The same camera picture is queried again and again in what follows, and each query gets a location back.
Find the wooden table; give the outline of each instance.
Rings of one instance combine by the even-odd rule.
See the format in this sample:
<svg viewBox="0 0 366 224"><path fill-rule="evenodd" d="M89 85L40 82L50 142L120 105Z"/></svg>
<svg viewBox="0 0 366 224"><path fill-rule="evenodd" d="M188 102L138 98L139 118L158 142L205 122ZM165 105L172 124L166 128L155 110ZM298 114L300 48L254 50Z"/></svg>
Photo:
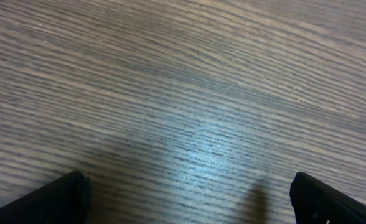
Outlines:
<svg viewBox="0 0 366 224"><path fill-rule="evenodd" d="M92 223L366 204L366 0L0 0L0 206L71 170Z"/></svg>

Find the brown wood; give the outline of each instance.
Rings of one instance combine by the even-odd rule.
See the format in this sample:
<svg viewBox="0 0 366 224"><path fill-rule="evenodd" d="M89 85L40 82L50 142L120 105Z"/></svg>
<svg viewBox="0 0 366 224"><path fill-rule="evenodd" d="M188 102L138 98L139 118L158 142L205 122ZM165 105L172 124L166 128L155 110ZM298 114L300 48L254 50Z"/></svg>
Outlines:
<svg viewBox="0 0 366 224"><path fill-rule="evenodd" d="M93 223L366 204L366 0L0 0L0 206L76 169Z"/></svg>

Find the wooden surface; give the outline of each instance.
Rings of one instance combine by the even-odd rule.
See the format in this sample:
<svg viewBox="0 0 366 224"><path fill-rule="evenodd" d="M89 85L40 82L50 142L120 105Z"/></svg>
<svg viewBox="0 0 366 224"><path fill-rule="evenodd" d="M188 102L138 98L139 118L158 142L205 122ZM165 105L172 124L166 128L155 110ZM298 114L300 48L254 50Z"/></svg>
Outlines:
<svg viewBox="0 0 366 224"><path fill-rule="evenodd" d="M92 223L366 204L366 0L0 0L0 206L76 169Z"/></svg>

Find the black object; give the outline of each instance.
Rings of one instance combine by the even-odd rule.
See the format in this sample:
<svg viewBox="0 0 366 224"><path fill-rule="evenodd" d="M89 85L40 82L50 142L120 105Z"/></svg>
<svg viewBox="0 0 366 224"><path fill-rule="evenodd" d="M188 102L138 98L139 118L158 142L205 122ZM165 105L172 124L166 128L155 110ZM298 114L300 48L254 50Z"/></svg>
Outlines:
<svg viewBox="0 0 366 224"><path fill-rule="evenodd" d="M74 171L0 208L0 224L84 224L89 206L89 178Z"/></svg>
<svg viewBox="0 0 366 224"><path fill-rule="evenodd" d="M289 192L297 224L366 224L366 206L298 172Z"/></svg>

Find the dark wood stain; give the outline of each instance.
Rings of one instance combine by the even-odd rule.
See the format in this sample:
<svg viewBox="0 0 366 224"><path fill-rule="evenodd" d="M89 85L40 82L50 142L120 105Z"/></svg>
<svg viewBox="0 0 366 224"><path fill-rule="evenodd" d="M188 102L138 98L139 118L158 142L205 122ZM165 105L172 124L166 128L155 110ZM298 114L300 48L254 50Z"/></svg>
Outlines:
<svg viewBox="0 0 366 224"><path fill-rule="evenodd" d="M366 0L0 1L0 206L71 170L92 223L366 204Z"/></svg>

